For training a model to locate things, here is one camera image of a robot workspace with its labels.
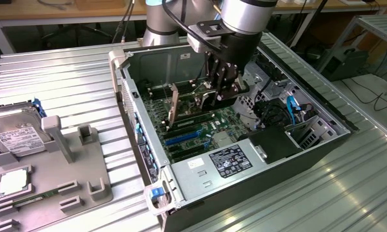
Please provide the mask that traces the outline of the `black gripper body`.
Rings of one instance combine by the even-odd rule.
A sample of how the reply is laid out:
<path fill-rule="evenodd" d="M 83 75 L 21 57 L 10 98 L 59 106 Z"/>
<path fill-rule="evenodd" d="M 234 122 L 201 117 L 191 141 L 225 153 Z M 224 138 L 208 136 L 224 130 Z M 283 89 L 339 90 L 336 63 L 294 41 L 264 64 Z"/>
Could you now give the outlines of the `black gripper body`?
<path fill-rule="evenodd" d="M 246 64 L 250 62 L 258 44 L 260 42 L 262 32 L 247 35 L 242 33 L 231 33 L 221 35 L 220 39 L 220 51 L 211 52 L 208 58 L 208 70 L 213 67 L 213 62 L 230 63 L 236 65 L 238 71 L 244 71 Z"/>

